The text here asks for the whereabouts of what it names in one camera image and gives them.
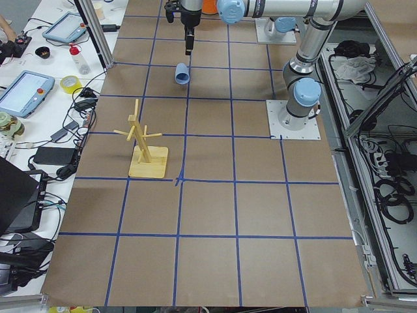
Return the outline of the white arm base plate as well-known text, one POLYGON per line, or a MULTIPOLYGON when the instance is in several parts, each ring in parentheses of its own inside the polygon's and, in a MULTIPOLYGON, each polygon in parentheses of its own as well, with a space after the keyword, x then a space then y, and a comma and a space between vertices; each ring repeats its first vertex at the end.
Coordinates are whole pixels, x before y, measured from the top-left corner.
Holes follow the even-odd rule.
POLYGON ((259 44, 295 45, 294 17, 259 18, 255 21, 259 44))
POLYGON ((307 117, 293 117, 286 100, 267 100, 266 111, 270 137, 275 140, 320 140, 317 119, 311 108, 307 117))

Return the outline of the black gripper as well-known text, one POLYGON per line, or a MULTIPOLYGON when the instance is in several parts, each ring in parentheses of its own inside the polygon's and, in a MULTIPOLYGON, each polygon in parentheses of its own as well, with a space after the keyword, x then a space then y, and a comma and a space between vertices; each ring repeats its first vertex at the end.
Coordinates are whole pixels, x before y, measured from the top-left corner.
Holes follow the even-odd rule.
POLYGON ((173 23, 174 13, 180 13, 180 20, 185 26, 185 54, 191 55, 194 49, 194 27, 199 25, 201 19, 202 0, 167 1, 164 9, 169 23, 173 23))

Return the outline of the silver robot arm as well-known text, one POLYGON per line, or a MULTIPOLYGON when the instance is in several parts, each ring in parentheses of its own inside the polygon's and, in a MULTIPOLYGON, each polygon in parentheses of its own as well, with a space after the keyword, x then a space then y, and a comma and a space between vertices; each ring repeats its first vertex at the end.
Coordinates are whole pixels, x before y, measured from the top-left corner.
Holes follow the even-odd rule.
POLYGON ((289 99, 278 118, 289 130, 303 129, 310 111, 319 101, 321 86, 311 74, 335 25, 335 21, 311 18, 296 55, 284 66, 283 78, 289 99))
MULTIPOLYGON (((218 1, 217 9, 221 20, 227 24, 234 24, 245 17, 303 17, 322 18, 333 22, 345 20, 364 9, 365 1, 317 0, 317 1, 218 1)), ((174 14, 180 14, 184 25, 185 54, 190 55, 194 48, 194 29, 200 23, 202 1, 168 1, 165 6, 167 21, 172 23, 174 14)))

